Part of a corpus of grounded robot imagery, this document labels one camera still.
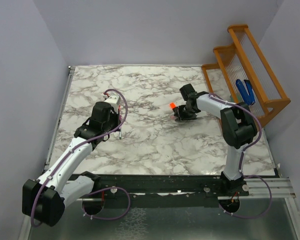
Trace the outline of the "orange highlighter cap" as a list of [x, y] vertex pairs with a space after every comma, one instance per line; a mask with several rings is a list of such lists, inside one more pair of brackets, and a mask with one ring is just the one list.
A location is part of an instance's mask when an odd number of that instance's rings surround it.
[[173, 102], [170, 103], [169, 105], [170, 105], [170, 107], [171, 107], [172, 109], [174, 109], [174, 108], [176, 107], [176, 105], [175, 105]]

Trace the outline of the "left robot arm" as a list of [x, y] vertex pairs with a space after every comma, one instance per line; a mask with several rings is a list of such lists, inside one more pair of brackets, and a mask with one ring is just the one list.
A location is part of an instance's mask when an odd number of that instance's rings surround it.
[[79, 164], [98, 144], [109, 139], [122, 125], [120, 99], [98, 101], [91, 116], [76, 129], [74, 137], [60, 158], [40, 177], [28, 179], [22, 187], [22, 213], [30, 217], [32, 227], [56, 225], [65, 208], [82, 195], [93, 198], [101, 190], [97, 177], [84, 173], [66, 185]]

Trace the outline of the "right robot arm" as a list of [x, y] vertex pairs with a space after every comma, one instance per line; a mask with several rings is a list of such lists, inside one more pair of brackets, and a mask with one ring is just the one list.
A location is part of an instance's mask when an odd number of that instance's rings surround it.
[[230, 196], [237, 191], [238, 183], [244, 178], [242, 166], [245, 152], [256, 143], [254, 137], [261, 130], [261, 124], [244, 102], [236, 104], [213, 93], [196, 92], [190, 83], [179, 91], [185, 104], [172, 107], [176, 120], [195, 120], [198, 113], [207, 112], [221, 121], [222, 136], [228, 149], [219, 189]]

